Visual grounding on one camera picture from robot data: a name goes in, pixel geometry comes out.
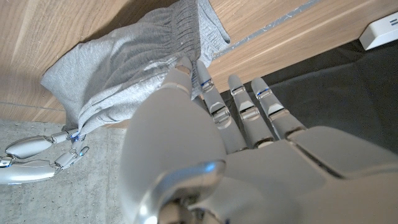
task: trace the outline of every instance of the dark gray surface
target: dark gray surface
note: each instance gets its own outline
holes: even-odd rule
[[[306,127],[337,128],[398,152],[397,59],[398,41],[365,52],[356,40],[263,79]],[[221,96],[238,121],[230,93]]]

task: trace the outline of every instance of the concrete floor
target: concrete floor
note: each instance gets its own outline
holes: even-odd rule
[[[62,124],[0,120],[0,151],[20,138],[51,135]],[[1,223],[124,223],[117,193],[118,164],[125,130],[98,128],[88,134],[87,155],[50,180],[0,185]],[[31,157],[53,162],[68,150],[63,142]]]

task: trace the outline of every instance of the gray cloth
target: gray cloth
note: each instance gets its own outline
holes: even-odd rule
[[[195,68],[226,48],[229,36],[208,0],[181,0],[147,13],[137,23],[78,44],[44,74],[41,84],[62,103],[64,129],[87,134],[131,118],[183,55]],[[192,97],[200,94],[193,70]]]

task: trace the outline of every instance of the white plug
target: white plug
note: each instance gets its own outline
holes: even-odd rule
[[[372,22],[362,33],[359,41],[365,50],[398,39],[398,12]]]

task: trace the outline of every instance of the white robotic hand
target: white robotic hand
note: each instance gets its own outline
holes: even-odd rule
[[[127,131],[120,196],[131,223],[395,223],[398,157],[328,127],[307,129],[257,78],[228,80],[241,134],[197,62],[208,112],[190,101],[192,66],[171,69]]]
[[[76,130],[63,131],[51,136],[34,136],[20,139],[6,148],[6,156],[0,157],[0,184],[23,184],[47,180],[75,162],[79,161],[89,150],[83,147],[85,136]],[[71,149],[62,154],[53,164],[50,161],[34,160],[18,162],[41,153],[54,144],[71,141]]]

